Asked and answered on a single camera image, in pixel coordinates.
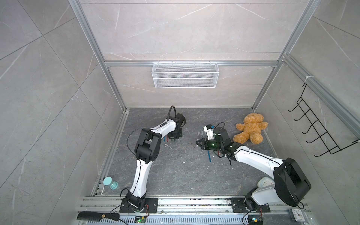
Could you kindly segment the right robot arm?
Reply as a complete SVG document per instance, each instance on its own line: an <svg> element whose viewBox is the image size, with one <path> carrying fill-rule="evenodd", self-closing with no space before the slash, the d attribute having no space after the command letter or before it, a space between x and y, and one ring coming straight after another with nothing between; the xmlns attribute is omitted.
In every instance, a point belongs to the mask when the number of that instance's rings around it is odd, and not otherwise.
<svg viewBox="0 0 360 225"><path fill-rule="evenodd" d="M201 149L213 151L217 157L225 157L230 163L247 164L267 175L245 196L243 205L247 211L278 202L298 207L311 190L309 180L294 159L267 156L233 142L223 127L209 124L203 130L206 137L196 142Z"/></svg>

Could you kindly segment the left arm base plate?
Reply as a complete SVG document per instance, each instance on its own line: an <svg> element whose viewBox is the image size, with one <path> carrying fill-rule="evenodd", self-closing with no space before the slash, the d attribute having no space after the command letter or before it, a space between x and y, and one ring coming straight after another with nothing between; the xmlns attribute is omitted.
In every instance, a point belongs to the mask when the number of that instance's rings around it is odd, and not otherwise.
<svg viewBox="0 0 360 225"><path fill-rule="evenodd" d="M119 213L156 213L158 198L145 198L142 200L122 199Z"/></svg>

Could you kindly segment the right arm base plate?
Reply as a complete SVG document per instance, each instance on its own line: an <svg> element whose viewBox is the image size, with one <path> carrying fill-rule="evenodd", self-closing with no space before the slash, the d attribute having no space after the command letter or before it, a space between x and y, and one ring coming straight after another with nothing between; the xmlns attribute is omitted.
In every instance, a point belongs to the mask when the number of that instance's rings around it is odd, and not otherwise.
<svg viewBox="0 0 360 225"><path fill-rule="evenodd" d="M247 213L247 212L270 212L268 204L258 205L253 200L244 197L233 197L229 199L229 204L234 213Z"/></svg>

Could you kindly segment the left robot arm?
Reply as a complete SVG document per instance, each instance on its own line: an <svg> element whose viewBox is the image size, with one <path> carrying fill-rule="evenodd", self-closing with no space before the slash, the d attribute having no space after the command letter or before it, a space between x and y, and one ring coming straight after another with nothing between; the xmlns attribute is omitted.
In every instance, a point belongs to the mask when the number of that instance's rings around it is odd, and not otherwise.
<svg viewBox="0 0 360 225"><path fill-rule="evenodd" d="M182 127L186 124L183 114L177 113L171 106L166 119L153 128L143 128L135 145L136 174L131 189L126 193L125 200L134 211L142 211L145 206L147 180L153 162L160 152L162 140L175 141L182 137Z"/></svg>

